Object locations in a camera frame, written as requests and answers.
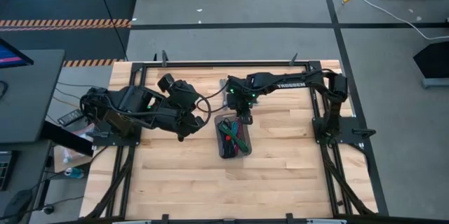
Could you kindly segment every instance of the keyboard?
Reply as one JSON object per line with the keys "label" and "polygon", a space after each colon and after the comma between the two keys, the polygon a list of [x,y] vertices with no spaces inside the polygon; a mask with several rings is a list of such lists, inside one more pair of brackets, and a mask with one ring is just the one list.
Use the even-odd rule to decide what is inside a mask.
{"label": "keyboard", "polygon": [[0,191],[6,190],[6,186],[11,179],[15,154],[14,151],[0,150]]}

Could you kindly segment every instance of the black floor tape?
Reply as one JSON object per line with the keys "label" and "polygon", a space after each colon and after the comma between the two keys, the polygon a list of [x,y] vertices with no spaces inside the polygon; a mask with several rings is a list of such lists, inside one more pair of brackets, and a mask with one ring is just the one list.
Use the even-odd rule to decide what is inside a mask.
{"label": "black floor tape", "polygon": [[[117,28],[125,48],[129,28]],[[0,37],[20,50],[64,49],[65,60],[124,59],[113,28],[0,32]]]}
{"label": "black floor tape", "polygon": [[[132,19],[136,0],[106,0],[114,19]],[[103,0],[0,0],[0,20],[109,19]]]}

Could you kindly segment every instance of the chair wheel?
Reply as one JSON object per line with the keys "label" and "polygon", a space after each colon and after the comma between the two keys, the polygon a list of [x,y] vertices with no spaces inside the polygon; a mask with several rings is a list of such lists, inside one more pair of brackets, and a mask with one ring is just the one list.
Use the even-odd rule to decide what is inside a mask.
{"label": "chair wheel", "polygon": [[55,207],[52,205],[45,205],[45,206],[43,206],[41,211],[43,211],[45,214],[49,215],[55,211]]}

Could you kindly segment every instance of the black metal frame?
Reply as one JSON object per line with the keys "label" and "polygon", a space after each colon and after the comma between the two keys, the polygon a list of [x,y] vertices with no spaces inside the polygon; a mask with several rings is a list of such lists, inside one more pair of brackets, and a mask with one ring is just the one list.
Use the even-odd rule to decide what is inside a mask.
{"label": "black metal frame", "polygon": [[[134,62],[131,67],[131,75],[130,75],[129,84],[134,85],[137,72],[141,72],[139,85],[144,86],[145,78],[147,75],[147,70],[152,67],[285,67],[285,66],[305,67],[306,71],[309,72],[311,70],[320,70],[321,62],[320,61],[299,61],[299,62],[292,63],[291,61],[286,61],[286,60],[281,60],[281,61],[241,61],[241,62],[239,62],[239,61],[167,62],[166,60],[164,60],[163,62]],[[311,101],[312,101],[312,107],[314,110],[314,118],[315,119],[321,118],[320,112],[319,112],[319,104],[316,99],[316,91],[312,88],[310,88],[309,90],[310,90],[310,96],[311,96]],[[325,110],[328,109],[328,103],[326,101],[323,101],[323,106],[324,106]],[[333,154],[335,157],[335,167],[333,167],[333,168],[335,168],[337,170],[337,174],[335,174],[335,173],[333,174],[330,171],[330,169],[328,168],[328,166],[325,165],[326,159],[327,160],[330,159],[329,154],[328,154],[328,146],[325,143],[320,143],[319,145],[320,145],[320,149],[321,149],[321,156],[323,159],[326,183],[327,183],[327,187],[328,187],[330,207],[331,207],[333,216],[335,218],[337,218],[337,216],[339,216],[339,214],[340,214],[339,209],[338,209],[339,202],[337,202],[337,197],[335,194],[335,186],[334,186],[334,182],[333,182],[333,176],[339,175],[339,178],[336,178],[336,180],[339,182],[339,184],[341,181],[345,181],[340,151],[338,148],[338,144],[334,144],[333,145]],[[123,185],[123,194],[122,194],[122,198],[121,198],[120,212],[118,215],[119,218],[123,218],[123,219],[126,216],[126,207],[127,207],[127,203],[128,203],[128,194],[129,194],[129,190],[130,190],[130,177],[131,177],[134,153],[135,153],[135,146],[129,147],[128,158],[130,158],[130,163],[128,165],[131,165],[131,169],[129,170],[129,172],[126,174],[126,177],[125,177],[125,182]],[[113,170],[112,181],[115,181],[117,174],[120,171],[122,156],[123,156],[123,147],[118,147],[114,170]],[[367,161],[370,164],[370,166],[375,167],[375,160],[370,157],[373,157],[373,154],[366,155],[366,158],[368,159]],[[376,180],[377,181],[376,183],[380,182],[380,178],[377,173],[370,173],[369,175],[370,175],[371,180]],[[354,196],[355,194],[354,194],[354,192],[351,191],[350,187],[349,187],[349,189],[348,189],[348,187],[349,186],[347,184],[346,184],[346,186],[341,186],[341,184],[340,184],[340,188],[342,190],[342,203],[344,205],[345,213],[351,215],[352,209],[351,209],[351,202],[350,202],[349,198],[350,198],[350,196]],[[106,217],[110,217],[110,218],[117,217],[117,216],[112,215],[113,208],[114,208],[114,197],[112,197],[109,204],[107,205]],[[291,220],[291,223],[298,221],[298,220],[299,221],[305,220],[305,219],[294,219],[290,213],[287,214],[287,219]],[[177,220],[176,222],[210,223],[211,221],[214,221],[214,220]],[[285,219],[257,219],[257,220],[248,220],[248,219],[241,220],[241,219],[239,219],[239,222],[240,223],[243,223],[243,222],[244,223],[285,223],[286,220]]]}

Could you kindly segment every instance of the white cable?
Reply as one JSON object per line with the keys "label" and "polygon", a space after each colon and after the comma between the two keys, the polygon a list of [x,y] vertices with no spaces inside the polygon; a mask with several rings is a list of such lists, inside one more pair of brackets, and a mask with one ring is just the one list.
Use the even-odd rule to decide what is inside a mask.
{"label": "white cable", "polygon": [[449,39],[449,36],[446,36],[446,37],[433,37],[433,38],[429,38],[429,37],[425,36],[423,33],[421,33],[421,31],[420,31],[418,28],[416,28],[416,26],[414,26],[412,23],[408,22],[407,20],[403,20],[403,19],[401,19],[401,18],[396,17],[393,13],[390,13],[389,11],[387,11],[387,10],[385,10],[385,9],[379,7],[379,6],[376,6],[376,5],[374,5],[374,4],[370,3],[370,2],[368,2],[368,0],[363,0],[363,1],[365,1],[365,2],[366,2],[367,4],[369,4],[370,6],[372,6],[372,7],[376,8],[376,9],[379,9],[379,10],[383,11],[384,13],[390,15],[390,16],[393,17],[393,18],[395,18],[395,19],[397,19],[397,20],[399,20],[399,21],[402,21],[402,22],[404,22],[404,23],[409,24],[409,25],[410,25],[411,27],[413,27],[418,33],[420,33],[421,36],[424,37],[424,39],[426,39],[426,40]]}

